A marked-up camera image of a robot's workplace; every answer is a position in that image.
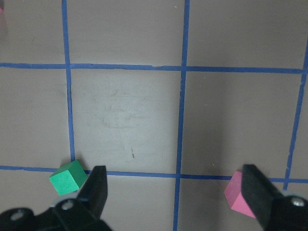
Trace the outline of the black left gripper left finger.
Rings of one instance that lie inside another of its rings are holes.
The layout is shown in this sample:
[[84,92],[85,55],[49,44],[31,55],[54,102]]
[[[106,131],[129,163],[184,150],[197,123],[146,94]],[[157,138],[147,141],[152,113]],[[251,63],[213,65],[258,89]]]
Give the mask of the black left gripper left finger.
[[100,218],[107,200],[106,166],[95,166],[77,195],[77,200],[94,215]]

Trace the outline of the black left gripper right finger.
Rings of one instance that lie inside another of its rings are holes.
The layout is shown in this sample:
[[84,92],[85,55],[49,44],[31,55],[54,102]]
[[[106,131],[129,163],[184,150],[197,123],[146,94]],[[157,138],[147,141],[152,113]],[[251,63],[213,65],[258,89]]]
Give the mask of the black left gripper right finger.
[[253,164],[243,165],[241,193],[260,226],[269,227],[274,202],[283,199],[283,194]]

